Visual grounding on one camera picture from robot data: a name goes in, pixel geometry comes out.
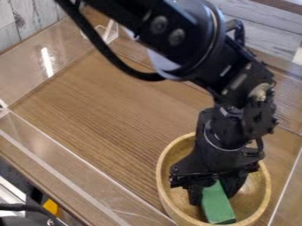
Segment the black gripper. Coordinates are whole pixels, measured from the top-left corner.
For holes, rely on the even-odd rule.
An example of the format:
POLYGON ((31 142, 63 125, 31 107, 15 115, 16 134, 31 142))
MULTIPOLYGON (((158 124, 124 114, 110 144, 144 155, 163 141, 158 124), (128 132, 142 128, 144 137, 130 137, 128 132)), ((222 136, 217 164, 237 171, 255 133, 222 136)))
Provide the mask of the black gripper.
POLYGON ((203 188, 221 182, 233 198, 265 158, 262 138, 249 138, 238 113, 204 109, 196 120, 192 149, 170 167, 170 186, 187 190, 188 203, 202 204, 203 188))

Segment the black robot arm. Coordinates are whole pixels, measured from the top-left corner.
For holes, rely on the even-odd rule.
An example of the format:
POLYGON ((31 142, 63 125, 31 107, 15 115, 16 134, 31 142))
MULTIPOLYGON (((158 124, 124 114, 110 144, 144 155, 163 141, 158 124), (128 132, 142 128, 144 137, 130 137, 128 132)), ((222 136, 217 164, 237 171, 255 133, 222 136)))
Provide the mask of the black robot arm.
POLYGON ((265 157, 259 143, 277 126, 274 75, 246 47, 243 23, 207 0, 86 0, 148 49, 154 79, 190 81, 214 97, 200 111, 192 151, 170 170, 170 184, 198 205, 221 183, 235 196, 265 157))

